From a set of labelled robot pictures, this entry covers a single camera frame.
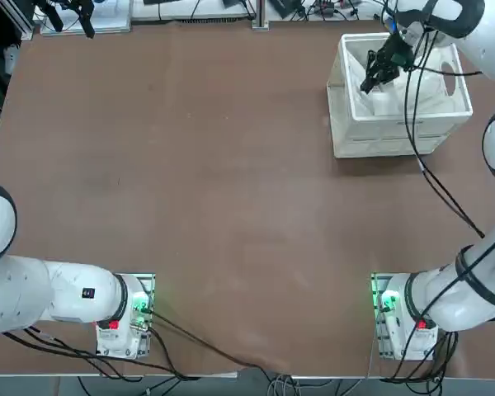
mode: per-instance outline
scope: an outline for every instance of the small black label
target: small black label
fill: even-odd
[[[89,288],[89,287],[84,287],[82,288],[82,297],[84,299],[93,299],[96,295],[96,290]]]

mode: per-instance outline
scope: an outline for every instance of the metal plate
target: metal plate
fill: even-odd
[[[390,279],[395,274],[385,274],[373,272],[370,275],[370,283],[372,284],[372,304],[374,305],[375,317],[375,333],[378,341],[379,357],[383,359],[393,359],[394,353],[390,346],[389,332],[385,320],[380,314],[380,299],[381,295],[387,289]]]
[[[132,275],[138,278],[138,281],[143,285],[145,292],[149,297],[149,309],[154,307],[154,291],[156,288],[156,274],[153,273],[139,273],[139,274],[129,274],[120,273],[120,275]],[[152,322],[152,314],[147,317],[147,320]],[[141,336],[141,341],[139,342],[138,357],[146,357],[150,353],[150,333],[144,333]]]

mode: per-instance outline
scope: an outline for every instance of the white basket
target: white basket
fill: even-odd
[[[401,72],[403,77],[400,76],[398,81],[387,86],[389,87],[387,92],[364,96],[365,94],[359,91],[359,85],[356,85],[355,69],[357,68],[352,68],[352,65],[356,66],[356,61],[366,68],[368,51],[378,50],[388,37],[389,33],[343,35],[339,42],[336,60],[327,84],[333,151],[336,158],[414,154],[407,137],[403,120],[403,103],[400,103],[399,97],[400,83],[404,87],[407,81],[405,73]],[[456,73],[462,73],[458,51],[454,45],[434,49],[431,56],[441,65],[449,64]],[[419,75],[419,71],[412,74],[412,88],[416,85]],[[443,81],[442,76],[432,72],[424,72],[424,78],[430,78],[436,82]],[[428,96],[429,101],[433,102],[432,106],[429,105],[426,108],[418,105],[415,132],[417,148],[421,154],[432,153],[473,114],[464,78],[455,77],[454,79],[455,91],[452,95],[449,96],[444,85],[444,89],[437,91],[436,95]],[[410,124],[413,119],[414,91],[415,89],[410,91],[412,101],[409,99],[411,103],[408,111]],[[371,97],[381,97],[388,103],[396,101],[397,107],[390,106],[388,115],[368,114],[363,109],[369,110],[370,108],[363,106],[362,103],[369,101]]]

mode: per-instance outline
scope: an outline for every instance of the black cable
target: black cable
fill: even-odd
[[[240,2],[244,5],[244,8],[246,8],[246,12],[247,12],[247,19],[249,21],[252,21],[255,19],[255,16],[252,15],[252,13],[249,11],[249,8],[248,8],[248,5],[246,4],[246,0],[240,0]]]
[[[170,382],[172,380],[174,380],[176,377],[171,377],[171,378],[167,378],[167,379],[164,379],[162,382],[158,382],[157,384],[151,386],[150,388],[146,388],[146,390],[144,390],[143,392],[141,392],[138,396],[147,396],[147,395],[150,395],[150,393],[155,390],[156,388],[159,388],[160,386],[162,386],[163,384],[166,384],[167,382]]]
[[[77,379],[79,380],[79,384],[81,385],[81,388],[82,388],[82,390],[84,391],[84,393],[85,393],[87,396],[92,396],[92,394],[90,394],[90,392],[88,392],[88,389],[86,389],[86,386],[84,386],[84,384],[83,384],[83,380],[81,379],[81,377],[77,377]]]
[[[422,377],[419,378],[412,378],[413,375],[417,373],[418,370],[420,370],[420,367],[422,367],[426,362],[431,353],[434,353],[434,351],[443,345],[443,342],[446,340],[447,334],[445,334],[440,340],[436,342],[433,348],[431,348],[427,353],[424,355],[424,357],[420,360],[418,365],[411,371],[409,375],[407,375],[405,378],[402,379],[382,379],[382,382],[388,382],[391,384],[404,384],[404,383],[412,383],[412,382],[422,382],[428,375],[423,375]]]
[[[34,326],[31,326],[30,329],[33,330],[33,331],[35,331],[35,332],[37,332],[37,333],[39,333],[39,334],[42,334],[42,332],[38,328],[35,328]],[[52,337],[58,343],[58,344],[55,344],[54,342],[48,342],[48,341],[43,340],[42,338],[36,336],[35,334],[33,334],[27,328],[24,329],[24,332],[26,334],[28,334],[31,338],[33,338],[36,341],[40,342],[41,344],[47,345],[49,347],[55,347],[55,348],[58,348],[58,349],[64,349],[66,351],[73,352],[76,356],[80,356],[89,365],[91,365],[93,368],[95,368],[97,371],[99,371],[99,373],[101,373],[102,375],[104,375],[105,377],[107,377],[110,380],[124,380],[124,382],[140,382],[143,379],[143,378],[139,378],[139,379],[130,379],[130,378],[127,378],[124,375],[122,375],[110,362],[100,360],[99,359],[99,356],[94,355],[94,354],[92,354],[89,351],[84,351],[84,350],[79,350],[79,349],[72,348],[71,346],[69,346],[68,344],[66,344],[62,340],[59,340],[58,338]],[[110,367],[110,369],[114,372],[115,377],[112,377],[111,375],[107,374],[98,365],[96,365],[95,363],[91,362],[90,359],[99,360],[101,363],[104,363],[105,365],[107,365],[108,367]]]
[[[342,383],[343,383],[343,379],[341,378],[339,382],[337,382],[336,392],[334,393],[334,396],[337,396],[339,394],[339,389],[341,388]]]
[[[162,396],[167,396],[169,392],[171,392],[174,388],[176,388],[179,384],[181,383],[180,380],[178,380],[175,384],[173,384],[169,389],[167,389],[165,392],[162,393]]]
[[[324,17],[324,12],[323,12],[323,0],[319,0],[319,11],[321,12],[321,17],[323,18],[323,21],[326,21]]]
[[[13,334],[11,334],[9,332],[4,332],[3,333],[3,336],[9,338],[10,340],[12,340],[14,342],[17,342],[17,343],[23,345],[24,347],[27,347],[27,348],[30,348],[30,349],[33,349],[33,350],[36,350],[36,351],[47,352],[47,353],[50,353],[50,354],[53,354],[53,355],[58,355],[58,356],[71,357],[73,359],[83,359],[83,356],[78,356],[76,354],[62,352],[62,351],[56,351],[54,349],[49,349],[49,348],[45,348],[43,346],[39,346],[39,345],[33,344],[31,342],[28,342],[26,340],[23,340],[23,339],[15,336],[15,335],[13,335]],[[151,363],[143,363],[141,361],[132,361],[130,359],[125,359],[125,358],[122,358],[122,357],[98,356],[97,359],[99,361],[123,361],[125,363],[130,363],[132,365],[140,365],[142,367],[149,367],[149,368],[152,368],[152,369],[163,370],[163,371],[166,371],[168,373],[174,374],[174,373],[172,373],[172,371],[169,368],[164,367],[162,365],[153,365]]]
[[[337,8],[334,8],[334,9],[333,9],[333,11],[334,11],[336,14],[341,15],[345,21],[348,21],[347,16],[346,16],[345,14],[343,14],[341,11],[339,11]]]
[[[164,316],[160,315],[159,313],[154,312],[151,309],[142,309],[141,312],[146,313],[146,314],[152,314],[153,316],[155,316],[158,319],[161,319],[162,321],[164,321],[165,323],[169,324],[170,326],[172,326],[176,330],[184,333],[189,338],[191,338],[193,341],[196,341],[196,342],[200,343],[202,346],[209,348],[211,351],[213,351],[213,352],[217,353],[218,355],[220,355],[220,356],[228,359],[229,361],[232,361],[233,363],[235,363],[237,365],[243,365],[244,367],[251,367],[251,368],[259,369],[264,374],[264,376],[266,377],[266,379],[268,380],[268,382],[271,382],[271,379],[268,376],[268,374],[259,365],[255,365],[255,364],[249,363],[247,361],[241,361],[240,359],[238,359],[238,358],[236,358],[234,356],[231,356],[229,353],[226,353],[224,351],[221,351],[216,346],[208,343],[207,341],[202,340],[201,338],[195,336],[191,332],[188,332],[186,329],[182,328],[181,326],[178,326],[177,324],[175,324],[171,320],[165,318]]]
[[[396,380],[396,376],[398,375],[399,371],[402,368],[403,362],[405,361],[405,356],[407,355],[407,350],[408,350],[408,345],[413,339],[414,333],[416,332],[417,329],[417,323],[423,320],[423,317],[429,313],[431,310],[432,306],[440,299],[441,296],[443,296],[445,293],[447,293],[454,285],[456,285],[458,282],[462,281],[466,275],[468,275],[484,258],[486,258],[491,252],[495,250],[495,242],[491,244],[470,266],[468,266],[465,270],[463,270],[452,282],[450,282],[440,293],[438,293],[434,299],[431,300],[431,302],[427,305],[427,307],[422,311],[422,313],[419,314],[417,320],[415,321],[414,327],[412,328],[411,333],[409,334],[409,337],[407,339],[407,342],[405,343],[405,348],[403,350],[402,354],[402,359],[398,363],[398,368],[394,372],[394,374],[387,380]]]
[[[423,68],[425,68],[425,65],[427,64],[427,60],[429,60],[429,57],[431,55],[432,49],[434,47],[434,44],[436,42],[436,37],[437,34],[433,37],[433,40],[431,42],[429,51],[427,54],[423,55],[424,61],[423,61]],[[405,87],[405,100],[403,103],[403,117],[404,117],[404,122],[405,122],[405,129],[407,131],[407,135],[409,138],[409,143],[412,146],[412,149],[417,157],[418,163],[421,166],[422,173],[427,172],[427,174],[434,180],[434,182],[445,192],[445,194],[449,197],[450,201],[453,202],[452,205],[454,205],[457,210],[454,211],[470,228],[472,228],[480,238],[484,237],[484,233],[475,225],[473,220],[465,213],[465,211],[462,209],[460,204],[457,202],[457,200],[451,195],[449,190],[441,183],[441,181],[436,177],[436,175],[429,169],[429,167],[426,165],[425,161],[423,160],[421,154],[418,152],[417,145],[416,145],[416,138],[415,138],[415,129],[416,129],[416,114],[417,114],[417,104],[418,104],[418,97],[419,97],[419,92],[420,92],[420,86],[422,82],[422,75],[423,75],[423,69],[420,73],[420,79],[418,80],[418,86],[417,86],[417,91],[416,91],[416,96],[415,96],[415,103],[414,103],[414,112],[413,112],[413,118],[412,118],[412,134],[411,130],[409,129],[408,125],[408,95],[409,95],[409,88],[410,88],[410,82],[411,82],[411,76],[412,76],[413,71],[411,69],[408,70],[408,75],[407,75],[407,84]],[[432,183],[430,183],[430,179],[426,177],[426,181],[429,183],[431,186]],[[443,200],[446,201],[446,198],[441,194],[437,192],[437,188],[433,188],[433,191],[437,193],[437,195]]]
[[[419,68],[419,69],[425,70],[427,72],[441,74],[442,76],[472,77],[472,76],[478,76],[480,74],[483,74],[481,71],[468,72],[468,73],[454,73],[454,72],[445,72],[443,70],[435,70],[433,68],[423,68],[423,67],[418,67],[418,66],[415,66],[415,68]]]
[[[357,14],[357,8],[354,7],[354,2],[352,0],[348,0],[348,2],[350,3],[350,6],[352,7],[352,12],[356,16],[356,19],[359,21],[360,16]]]
[[[192,18],[194,17],[194,15],[195,15],[196,9],[198,8],[198,5],[199,4],[200,4],[200,0],[197,0],[196,5],[193,8],[192,13],[191,13],[191,21],[192,21]]]
[[[75,24],[79,21],[79,17],[77,17],[77,19],[75,20],[75,22],[74,22],[74,23],[72,23],[70,26],[68,26],[66,29],[62,29],[61,31],[56,31],[55,29],[53,29],[53,28],[51,28],[51,27],[47,26],[47,25],[45,24],[44,20],[43,20],[43,19],[40,19],[39,14],[37,14],[36,12],[35,12],[35,16],[36,16],[36,19],[38,19],[38,20],[39,20],[39,22],[40,22],[42,25],[44,25],[47,29],[50,29],[51,31],[54,31],[55,33],[62,33],[62,32],[64,32],[64,31],[69,31],[69,30],[70,30],[72,27],[74,27],[74,26],[75,26]]]
[[[200,379],[200,378],[196,378],[196,377],[188,377],[188,376],[180,373],[180,371],[176,370],[176,368],[174,367],[174,364],[172,363],[172,359],[168,353],[168,349],[167,349],[167,345],[165,345],[165,341],[160,337],[158,332],[156,330],[154,330],[153,328],[148,328],[148,330],[156,338],[156,340],[158,340],[159,345],[163,349],[163,354],[165,355],[165,360],[167,361],[169,368],[171,369],[172,373],[174,373],[174,375],[180,381],[194,381],[194,380]]]
[[[297,382],[297,384],[299,384],[299,386],[302,386],[302,387],[305,387],[305,388],[322,388],[323,386],[327,386],[328,384],[332,383],[333,382],[333,379],[328,379],[324,382],[322,382],[321,384],[301,384],[299,381],[295,381]]]

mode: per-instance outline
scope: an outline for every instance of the green led light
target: green led light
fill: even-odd
[[[386,290],[381,295],[381,302],[383,306],[388,309],[394,309],[396,300],[399,298],[399,293],[397,291]]]

